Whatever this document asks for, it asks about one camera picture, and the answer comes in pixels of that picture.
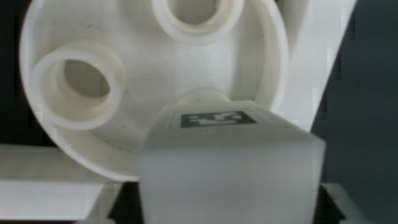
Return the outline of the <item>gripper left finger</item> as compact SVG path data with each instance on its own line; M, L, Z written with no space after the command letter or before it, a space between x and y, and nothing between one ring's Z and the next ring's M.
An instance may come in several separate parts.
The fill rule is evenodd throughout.
M134 182L104 185L86 224L141 224L138 184Z

